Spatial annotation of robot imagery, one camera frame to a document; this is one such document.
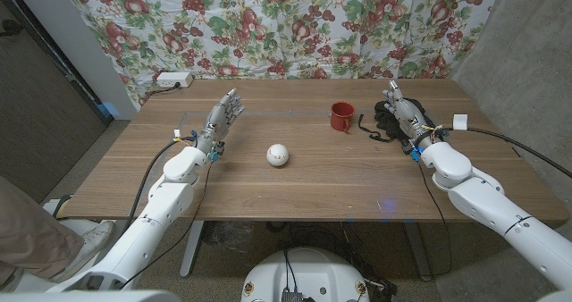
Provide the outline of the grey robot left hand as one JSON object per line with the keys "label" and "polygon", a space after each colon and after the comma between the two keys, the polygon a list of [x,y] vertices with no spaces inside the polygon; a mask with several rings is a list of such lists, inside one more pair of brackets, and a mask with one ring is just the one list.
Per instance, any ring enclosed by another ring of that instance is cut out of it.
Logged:
{"label": "grey robot left hand", "polygon": [[206,117],[205,125],[197,137],[196,148],[208,155],[224,140],[229,128],[244,112],[237,89],[230,90]]}

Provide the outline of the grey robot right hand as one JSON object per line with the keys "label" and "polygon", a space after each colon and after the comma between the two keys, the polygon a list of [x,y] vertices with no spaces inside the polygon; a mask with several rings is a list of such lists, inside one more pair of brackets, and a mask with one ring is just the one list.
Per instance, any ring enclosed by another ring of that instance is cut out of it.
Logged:
{"label": "grey robot right hand", "polygon": [[402,95],[395,80],[389,81],[389,89],[384,90],[383,94],[387,102],[385,108],[397,119],[401,131],[413,146],[421,149],[431,146],[431,131],[425,128],[425,117],[416,105]]}

